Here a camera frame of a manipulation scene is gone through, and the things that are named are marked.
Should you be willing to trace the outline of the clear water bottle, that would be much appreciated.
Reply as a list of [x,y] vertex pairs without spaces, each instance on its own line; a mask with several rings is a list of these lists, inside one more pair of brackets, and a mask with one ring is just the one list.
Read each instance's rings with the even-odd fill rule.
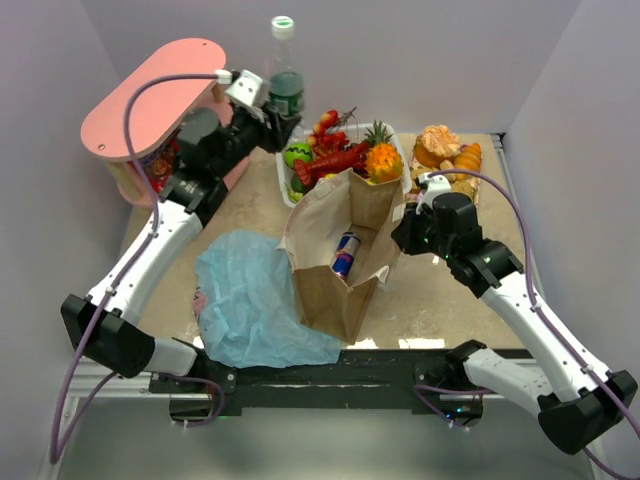
[[285,119],[298,117],[292,136],[301,139],[304,134],[304,80],[295,57],[295,22],[286,15],[271,19],[271,34],[274,51],[268,63],[270,86],[269,102],[272,108]]

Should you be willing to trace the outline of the brown jute grocery bag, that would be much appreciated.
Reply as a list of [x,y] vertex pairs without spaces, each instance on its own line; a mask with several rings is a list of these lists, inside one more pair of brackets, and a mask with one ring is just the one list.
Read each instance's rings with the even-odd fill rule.
[[[323,179],[293,208],[280,248],[292,267],[302,323],[356,341],[371,298],[400,255],[391,237],[404,215],[400,179],[370,184],[351,170]],[[361,240],[345,278],[331,264],[347,232]]]

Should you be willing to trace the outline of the blue silver energy drink can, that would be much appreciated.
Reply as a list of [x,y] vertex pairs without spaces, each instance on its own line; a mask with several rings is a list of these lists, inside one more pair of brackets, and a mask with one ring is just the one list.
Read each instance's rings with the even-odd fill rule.
[[361,238],[355,232],[347,231],[342,235],[330,264],[339,278],[347,279],[360,246]]

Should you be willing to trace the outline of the red snack packet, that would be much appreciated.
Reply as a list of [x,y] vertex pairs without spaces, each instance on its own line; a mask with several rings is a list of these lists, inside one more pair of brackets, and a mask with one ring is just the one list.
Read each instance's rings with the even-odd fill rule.
[[180,147],[175,139],[140,160],[156,193],[161,193],[170,177],[180,166]]

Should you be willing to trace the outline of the blue plastic bag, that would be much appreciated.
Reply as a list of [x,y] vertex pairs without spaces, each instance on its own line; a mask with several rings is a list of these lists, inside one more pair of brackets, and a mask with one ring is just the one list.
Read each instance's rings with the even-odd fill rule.
[[341,341],[301,323],[279,240],[234,230],[198,256],[193,311],[207,356],[234,368],[337,362]]

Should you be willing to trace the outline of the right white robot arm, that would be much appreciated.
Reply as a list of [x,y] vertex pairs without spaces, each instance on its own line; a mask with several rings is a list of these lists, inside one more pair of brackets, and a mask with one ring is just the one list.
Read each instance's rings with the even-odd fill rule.
[[574,455],[617,425],[638,391],[633,376],[612,371],[589,352],[528,288],[525,270],[503,243],[484,237],[471,199],[444,193],[410,203],[392,238],[408,255],[431,253],[452,276],[497,313],[536,360],[535,375],[477,341],[451,351],[467,381],[525,409],[547,438]]

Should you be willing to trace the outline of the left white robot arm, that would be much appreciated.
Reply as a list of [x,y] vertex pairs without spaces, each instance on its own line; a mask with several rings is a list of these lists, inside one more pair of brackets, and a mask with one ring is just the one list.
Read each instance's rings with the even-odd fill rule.
[[141,372],[193,375],[200,349],[139,329],[159,281],[181,251],[203,230],[227,196],[224,178],[255,148],[280,152],[300,119],[263,108],[259,121],[236,107],[223,126],[199,108],[175,137],[182,166],[168,179],[157,209],[107,276],[84,297],[68,296],[62,318],[79,355],[132,378]]

